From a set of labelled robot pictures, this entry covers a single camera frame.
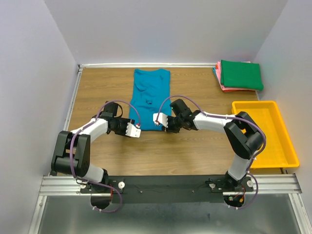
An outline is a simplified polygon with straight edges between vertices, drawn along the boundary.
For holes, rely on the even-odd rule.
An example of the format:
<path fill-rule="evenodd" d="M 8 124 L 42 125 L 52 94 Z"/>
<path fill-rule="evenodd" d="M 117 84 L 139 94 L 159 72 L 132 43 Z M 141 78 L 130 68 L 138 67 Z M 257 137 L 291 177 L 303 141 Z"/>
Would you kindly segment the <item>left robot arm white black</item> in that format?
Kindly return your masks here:
<path fill-rule="evenodd" d="M 111 186 L 108 172 L 91 164 L 91 144 L 101 135 L 111 132 L 122 137 L 140 137 L 141 118 L 138 111 L 132 104 L 124 102 L 135 111 L 138 120 L 118 116 L 120 103 L 120 100 L 107 101 L 83 126 L 59 132 L 51 161 L 53 173 L 72 175 L 91 183 L 98 193 Z"/>

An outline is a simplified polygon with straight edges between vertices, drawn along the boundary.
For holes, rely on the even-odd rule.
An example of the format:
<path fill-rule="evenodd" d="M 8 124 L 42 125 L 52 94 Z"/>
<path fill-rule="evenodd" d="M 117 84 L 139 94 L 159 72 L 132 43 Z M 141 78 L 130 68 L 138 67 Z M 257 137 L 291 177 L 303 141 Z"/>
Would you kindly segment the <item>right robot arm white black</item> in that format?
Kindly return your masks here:
<path fill-rule="evenodd" d="M 198 108 L 192 111 L 182 99 L 170 104 L 175 116 L 160 111 L 153 114 L 155 125 L 161 125 L 168 133 L 179 133 L 180 129 L 210 130 L 224 133 L 234 151 L 234 159 L 221 179 L 222 188 L 235 191 L 250 170 L 256 156 L 266 146 L 266 136 L 246 112 L 237 115 L 211 114 Z"/>

